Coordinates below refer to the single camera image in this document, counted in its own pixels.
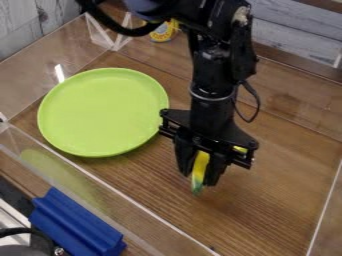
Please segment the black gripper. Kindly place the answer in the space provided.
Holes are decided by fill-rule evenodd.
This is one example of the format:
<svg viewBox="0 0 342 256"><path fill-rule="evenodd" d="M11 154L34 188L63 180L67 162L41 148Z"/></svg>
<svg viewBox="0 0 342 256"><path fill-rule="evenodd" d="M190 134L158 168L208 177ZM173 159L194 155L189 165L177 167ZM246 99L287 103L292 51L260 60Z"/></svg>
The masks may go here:
<svg viewBox="0 0 342 256"><path fill-rule="evenodd" d="M260 143L234 121L237 95L222 98L193 96L192 109L162 109L160 131L174 140L178 168L193 172L197 150L208 153L205 186L216 186L228 166L252 168Z"/></svg>

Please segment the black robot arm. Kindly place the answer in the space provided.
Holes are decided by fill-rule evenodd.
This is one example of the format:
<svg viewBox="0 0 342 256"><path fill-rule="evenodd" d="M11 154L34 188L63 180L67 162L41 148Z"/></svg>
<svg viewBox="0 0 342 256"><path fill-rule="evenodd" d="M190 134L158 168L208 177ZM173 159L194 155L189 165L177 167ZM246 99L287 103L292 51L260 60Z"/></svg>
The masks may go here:
<svg viewBox="0 0 342 256"><path fill-rule="evenodd" d="M174 141L178 168L196 190L214 186L230 165L249 169L260 143L234 118L242 115L238 91L257 93L249 83L259 62L252 4L246 0L125 0L130 12L146 21L130 29L96 0L77 2L108 28L130 37L148 35L168 21L180 23L193 61L192 108L161 111L160 133Z"/></svg>

